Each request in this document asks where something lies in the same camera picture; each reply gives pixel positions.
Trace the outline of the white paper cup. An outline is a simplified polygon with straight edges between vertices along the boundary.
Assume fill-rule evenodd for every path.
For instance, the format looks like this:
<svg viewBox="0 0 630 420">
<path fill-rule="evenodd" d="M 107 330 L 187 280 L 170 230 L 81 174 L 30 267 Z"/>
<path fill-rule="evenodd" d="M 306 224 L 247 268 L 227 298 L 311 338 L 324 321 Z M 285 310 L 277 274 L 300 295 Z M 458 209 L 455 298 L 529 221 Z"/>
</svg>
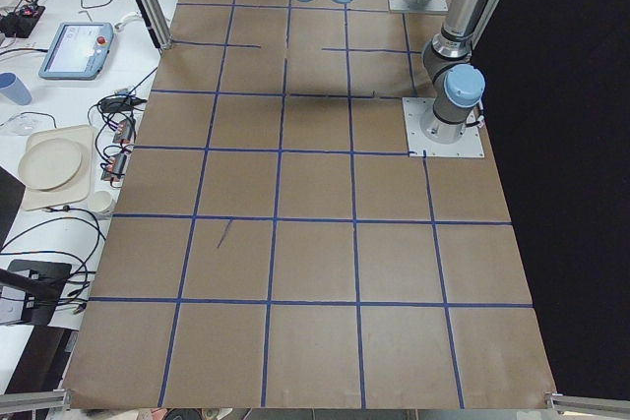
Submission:
<svg viewBox="0 0 630 420">
<path fill-rule="evenodd" d="M 88 210 L 97 218 L 109 218 L 113 215 L 116 206 L 116 200 L 107 191 L 97 191 L 87 199 Z"/>
</svg>

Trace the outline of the blue plastic cup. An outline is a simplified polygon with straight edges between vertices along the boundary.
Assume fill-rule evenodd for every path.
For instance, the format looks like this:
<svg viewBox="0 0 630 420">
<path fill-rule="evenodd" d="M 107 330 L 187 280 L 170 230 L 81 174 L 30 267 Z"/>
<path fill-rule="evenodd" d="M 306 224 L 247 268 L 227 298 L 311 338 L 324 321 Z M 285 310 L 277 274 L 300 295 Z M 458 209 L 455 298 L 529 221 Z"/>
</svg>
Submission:
<svg viewBox="0 0 630 420">
<path fill-rule="evenodd" d="M 32 95 L 29 89 L 14 73 L 0 74 L 1 93 L 14 103 L 26 106 L 32 102 Z"/>
</svg>

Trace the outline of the black controller device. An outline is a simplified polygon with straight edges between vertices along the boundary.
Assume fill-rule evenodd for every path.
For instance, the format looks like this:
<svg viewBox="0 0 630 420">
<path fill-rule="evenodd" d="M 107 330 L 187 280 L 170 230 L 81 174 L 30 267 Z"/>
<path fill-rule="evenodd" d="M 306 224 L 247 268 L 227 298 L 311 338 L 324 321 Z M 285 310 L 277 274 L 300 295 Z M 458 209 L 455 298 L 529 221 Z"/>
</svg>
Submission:
<svg viewBox="0 0 630 420">
<path fill-rule="evenodd" d="M 0 30 L 7 37 L 28 38 L 44 11 L 44 6 L 25 5 L 16 12 L 2 16 Z"/>
</svg>

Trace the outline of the black power adapter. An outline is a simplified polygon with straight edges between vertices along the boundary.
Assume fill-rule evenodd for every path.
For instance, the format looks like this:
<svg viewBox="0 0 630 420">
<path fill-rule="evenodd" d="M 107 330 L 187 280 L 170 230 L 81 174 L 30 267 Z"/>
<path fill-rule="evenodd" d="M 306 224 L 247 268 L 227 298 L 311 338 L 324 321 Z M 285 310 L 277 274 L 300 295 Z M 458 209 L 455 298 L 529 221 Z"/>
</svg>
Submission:
<svg viewBox="0 0 630 420">
<path fill-rule="evenodd" d="M 101 113 L 119 113 L 131 111 L 146 102 L 135 95 L 111 95 L 101 99 L 97 107 Z"/>
</svg>

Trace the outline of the beige tray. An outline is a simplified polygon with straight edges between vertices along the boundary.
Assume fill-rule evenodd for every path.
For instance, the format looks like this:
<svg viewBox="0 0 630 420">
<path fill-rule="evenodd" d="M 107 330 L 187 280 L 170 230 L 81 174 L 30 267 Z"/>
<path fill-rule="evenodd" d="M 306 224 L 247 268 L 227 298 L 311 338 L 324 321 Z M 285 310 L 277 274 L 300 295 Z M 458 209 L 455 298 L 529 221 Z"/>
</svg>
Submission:
<svg viewBox="0 0 630 420">
<path fill-rule="evenodd" d="M 93 186 L 95 129 L 80 125 L 32 134 L 18 167 L 21 208 L 39 210 L 87 198 Z"/>
</svg>

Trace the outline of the beige round plate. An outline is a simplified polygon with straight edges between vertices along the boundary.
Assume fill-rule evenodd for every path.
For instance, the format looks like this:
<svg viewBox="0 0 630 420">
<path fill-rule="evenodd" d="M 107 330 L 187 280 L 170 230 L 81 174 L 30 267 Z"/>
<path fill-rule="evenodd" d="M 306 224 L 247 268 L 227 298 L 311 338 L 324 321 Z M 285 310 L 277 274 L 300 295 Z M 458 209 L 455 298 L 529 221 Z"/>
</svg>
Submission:
<svg viewBox="0 0 630 420">
<path fill-rule="evenodd" d="M 18 177 L 30 189 L 51 190 L 68 182 L 80 169 L 80 146 L 67 139 L 50 139 L 32 146 L 22 157 Z"/>
</svg>

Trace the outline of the blue teach pendant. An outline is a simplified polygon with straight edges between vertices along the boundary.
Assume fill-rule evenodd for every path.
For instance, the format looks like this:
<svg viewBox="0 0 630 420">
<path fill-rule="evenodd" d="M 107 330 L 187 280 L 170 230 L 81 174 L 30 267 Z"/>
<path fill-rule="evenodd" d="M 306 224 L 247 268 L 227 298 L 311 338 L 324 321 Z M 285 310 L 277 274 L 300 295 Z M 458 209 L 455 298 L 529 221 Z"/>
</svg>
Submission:
<svg viewBox="0 0 630 420">
<path fill-rule="evenodd" d="M 114 38 L 110 23 L 62 23 L 38 71 L 45 80 L 93 80 Z"/>
</svg>

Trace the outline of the grey usb hub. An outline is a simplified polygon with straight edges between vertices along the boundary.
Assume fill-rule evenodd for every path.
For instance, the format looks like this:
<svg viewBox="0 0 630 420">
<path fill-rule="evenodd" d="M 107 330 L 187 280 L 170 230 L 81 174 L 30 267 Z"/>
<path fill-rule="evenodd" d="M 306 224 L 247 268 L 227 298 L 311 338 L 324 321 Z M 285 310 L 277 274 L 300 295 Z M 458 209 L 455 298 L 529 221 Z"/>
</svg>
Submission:
<svg viewBox="0 0 630 420">
<path fill-rule="evenodd" d="M 136 120 L 133 117 L 126 117 L 118 123 L 112 141 L 115 144 L 127 145 L 134 143 L 135 139 Z"/>
<path fill-rule="evenodd" d="M 100 180 L 109 184 L 120 182 L 125 176 L 127 160 L 128 155 L 125 152 L 109 157 L 101 164 Z"/>
</svg>

